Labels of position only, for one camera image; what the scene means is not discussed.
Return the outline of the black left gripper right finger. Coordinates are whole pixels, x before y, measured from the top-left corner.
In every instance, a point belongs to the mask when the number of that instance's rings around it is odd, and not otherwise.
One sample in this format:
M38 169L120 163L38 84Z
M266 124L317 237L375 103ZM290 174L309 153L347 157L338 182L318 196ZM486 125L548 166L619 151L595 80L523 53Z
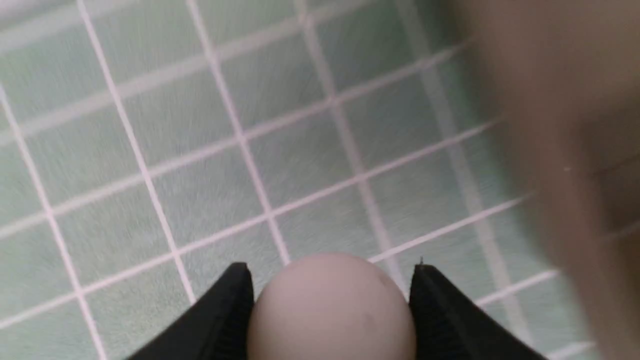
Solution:
M435 266L414 266L409 307L417 360L545 358L473 303Z

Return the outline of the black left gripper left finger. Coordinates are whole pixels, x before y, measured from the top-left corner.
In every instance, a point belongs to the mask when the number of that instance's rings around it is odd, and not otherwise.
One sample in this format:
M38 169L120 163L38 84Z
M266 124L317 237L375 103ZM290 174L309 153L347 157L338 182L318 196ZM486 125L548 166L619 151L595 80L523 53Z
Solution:
M246 360L254 304L251 271L245 262L233 262L194 305L129 358Z

